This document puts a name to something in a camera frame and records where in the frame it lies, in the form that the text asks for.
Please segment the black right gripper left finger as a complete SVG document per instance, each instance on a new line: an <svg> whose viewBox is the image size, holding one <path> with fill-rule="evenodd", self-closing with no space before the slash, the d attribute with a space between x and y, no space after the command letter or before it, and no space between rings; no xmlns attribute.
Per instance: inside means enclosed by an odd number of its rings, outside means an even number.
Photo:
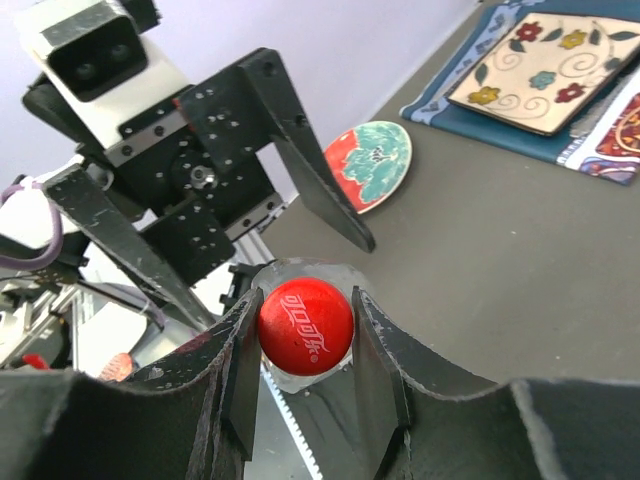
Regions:
<svg viewBox="0 0 640 480"><path fill-rule="evenodd" d="M260 378L248 291L213 327L121 382L72 370L1 376L5 479L240 479Z"/></svg>

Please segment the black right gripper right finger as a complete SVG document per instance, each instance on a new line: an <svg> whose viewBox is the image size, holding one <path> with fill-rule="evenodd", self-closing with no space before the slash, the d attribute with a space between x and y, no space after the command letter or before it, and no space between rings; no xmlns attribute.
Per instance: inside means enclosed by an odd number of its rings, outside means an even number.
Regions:
<svg viewBox="0 0 640 480"><path fill-rule="evenodd" d="M496 383L352 295L355 399L371 479L635 479L635 381Z"/></svg>

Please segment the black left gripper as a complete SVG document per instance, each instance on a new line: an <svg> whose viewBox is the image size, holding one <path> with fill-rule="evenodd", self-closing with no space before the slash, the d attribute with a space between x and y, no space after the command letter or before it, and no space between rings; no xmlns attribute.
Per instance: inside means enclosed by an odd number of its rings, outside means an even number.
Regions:
<svg viewBox="0 0 640 480"><path fill-rule="evenodd" d="M54 206L153 304L176 309L198 332L215 320L186 284L233 257L235 241L284 205L257 156L271 140L303 205L362 251L375 249L318 143L270 139L244 71L261 55L277 53L258 48L119 126L121 141L104 155L134 201L156 216L143 237L80 165L43 184Z"/></svg>

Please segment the red bottle cap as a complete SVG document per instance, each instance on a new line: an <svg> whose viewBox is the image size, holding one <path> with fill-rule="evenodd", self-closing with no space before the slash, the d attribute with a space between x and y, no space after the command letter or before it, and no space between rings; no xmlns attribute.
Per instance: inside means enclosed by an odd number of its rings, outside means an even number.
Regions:
<svg viewBox="0 0 640 480"><path fill-rule="evenodd" d="M267 296L259 312L264 354L295 376L329 372L347 355L353 335L349 301L337 287L317 278L284 282Z"/></svg>

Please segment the small red cap bottle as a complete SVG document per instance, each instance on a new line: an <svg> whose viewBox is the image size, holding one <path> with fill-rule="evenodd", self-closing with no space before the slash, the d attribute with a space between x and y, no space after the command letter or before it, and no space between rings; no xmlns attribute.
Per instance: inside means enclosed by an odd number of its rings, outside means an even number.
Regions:
<svg viewBox="0 0 640 480"><path fill-rule="evenodd" d="M286 258L261 268L252 286L264 294L258 336L279 389L298 393L352 360L352 292L371 289L363 273L342 263Z"/></svg>

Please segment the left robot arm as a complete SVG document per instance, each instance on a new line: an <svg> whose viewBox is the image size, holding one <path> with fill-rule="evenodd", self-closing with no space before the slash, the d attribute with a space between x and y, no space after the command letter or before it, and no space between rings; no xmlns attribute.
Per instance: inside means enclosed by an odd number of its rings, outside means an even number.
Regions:
<svg viewBox="0 0 640 480"><path fill-rule="evenodd" d="M276 190L258 152L274 145L313 213L354 245L375 240L330 172L279 53L260 48L196 84L153 86L144 73L104 94L100 125L91 104L73 110L48 74L24 95L25 108L77 145L80 163L52 186L17 184L1 210L1 251L36 259L47 282L75 282L89 243L98 245L158 306L187 325L213 319L191 288L235 253L260 224Z"/></svg>

